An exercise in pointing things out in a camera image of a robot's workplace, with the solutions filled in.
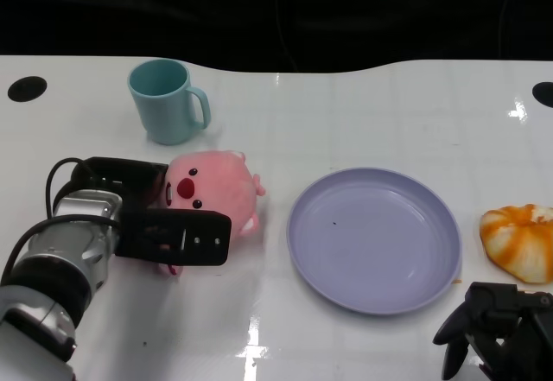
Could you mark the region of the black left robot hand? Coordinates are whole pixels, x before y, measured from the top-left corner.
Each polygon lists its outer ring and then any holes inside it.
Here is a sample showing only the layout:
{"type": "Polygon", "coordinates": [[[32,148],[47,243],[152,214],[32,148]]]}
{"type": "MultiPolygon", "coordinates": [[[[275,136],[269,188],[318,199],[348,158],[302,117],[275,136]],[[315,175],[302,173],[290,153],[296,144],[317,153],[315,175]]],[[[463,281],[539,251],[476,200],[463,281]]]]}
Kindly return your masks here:
{"type": "Polygon", "coordinates": [[[115,255],[173,266],[220,266],[226,262],[232,222],[213,211],[162,207],[166,164],[91,157],[77,165],[55,201],[89,189],[123,200],[115,255]]]}

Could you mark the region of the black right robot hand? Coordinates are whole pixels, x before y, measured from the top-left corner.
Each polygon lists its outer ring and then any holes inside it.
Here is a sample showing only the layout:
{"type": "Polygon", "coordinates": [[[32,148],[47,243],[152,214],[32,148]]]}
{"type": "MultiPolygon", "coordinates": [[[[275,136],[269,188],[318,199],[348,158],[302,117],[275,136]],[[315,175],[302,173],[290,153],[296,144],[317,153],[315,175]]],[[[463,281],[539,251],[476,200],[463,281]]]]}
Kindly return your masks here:
{"type": "Polygon", "coordinates": [[[433,343],[447,347],[443,380],[458,373],[469,348],[490,380],[551,380],[552,294],[474,282],[433,343]]]}

